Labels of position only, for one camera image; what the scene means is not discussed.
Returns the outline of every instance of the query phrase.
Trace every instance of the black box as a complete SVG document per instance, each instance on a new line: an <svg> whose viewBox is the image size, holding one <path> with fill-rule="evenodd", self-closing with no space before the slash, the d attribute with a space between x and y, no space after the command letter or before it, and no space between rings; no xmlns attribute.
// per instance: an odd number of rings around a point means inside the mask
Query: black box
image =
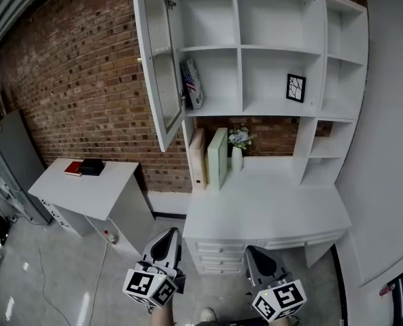
<svg viewBox="0 0 403 326"><path fill-rule="evenodd" d="M102 160L87 158L79 167L79 171L82 175L94 175L98 177L101 171L105 168Z"/></svg>

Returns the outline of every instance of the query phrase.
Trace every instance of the red book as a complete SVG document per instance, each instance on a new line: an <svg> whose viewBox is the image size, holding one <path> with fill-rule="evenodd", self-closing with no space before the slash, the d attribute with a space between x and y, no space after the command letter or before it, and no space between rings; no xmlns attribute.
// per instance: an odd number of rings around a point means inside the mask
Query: red book
<svg viewBox="0 0 403 326"><path fill-rule="evenodd" d="M67 169L64 170L64 173L67 175L73 175L75 177L80 177L82 173L77 171L82 162L71 162Z"/></svg>

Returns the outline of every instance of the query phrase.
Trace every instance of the refrigerator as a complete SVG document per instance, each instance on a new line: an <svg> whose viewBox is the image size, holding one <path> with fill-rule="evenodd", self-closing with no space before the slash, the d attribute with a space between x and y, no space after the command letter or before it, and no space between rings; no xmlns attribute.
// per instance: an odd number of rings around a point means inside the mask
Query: refrigerator
<svg viewBox="0 0 403 326"><path fill-rule="evenodd" d="M0 198L35 223L50 223L51 214L27 190L44 173L19 110L0 121Z"/></svg>

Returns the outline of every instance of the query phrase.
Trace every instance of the white side table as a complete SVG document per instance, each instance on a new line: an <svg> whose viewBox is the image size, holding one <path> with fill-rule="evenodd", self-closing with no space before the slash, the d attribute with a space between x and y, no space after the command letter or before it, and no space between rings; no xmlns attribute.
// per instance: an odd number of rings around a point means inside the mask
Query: white side table
<svg viewBox="0 0 403 326"><path fill-rule="evenodd" d="M119 240L115 249L141 254L154 224L134 171L138 163L104 162L97 176L66 175L71 162L58 158L36 180L29 193L38 197L67 231L85 236L94 228Z"/></svg>

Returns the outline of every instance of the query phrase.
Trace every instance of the book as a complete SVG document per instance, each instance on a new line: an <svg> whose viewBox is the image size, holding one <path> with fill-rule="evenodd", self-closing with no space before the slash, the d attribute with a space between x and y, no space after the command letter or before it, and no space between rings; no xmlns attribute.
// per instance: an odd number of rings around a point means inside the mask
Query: book
<svg viewBox="0 0 403 326"><path fill-rule="evenodd" d="M219 191L224 183L228 170L228 130L218 128L207 148L209 156L209 181L213 190Z"/></svg>
<svg viewBox="0 0 403 326"><path fill-rule="evenodd" d="M73 175L74 177L81 177L82 173L78 171L78 168L82 165L82 162L71 162L64 173L67 175Z"/></svg>
<svg viewBox="0 0 403 326"><path fill-rule="evenodd" d="M195 189L205 189L207 184L204 158L205 147L205 131L202 128L197 128L189 146L190 165L192 169L192 176L195 180Z"/></svg>
<svg viewBox="0 0 403 326"><path fill-rule="evenodd" d="M186 92L189 94L190 101L194 109L200 109L203 105L204 94L201 88L200 77L192 58L186 59L180 64L181 74Z"/></svg>

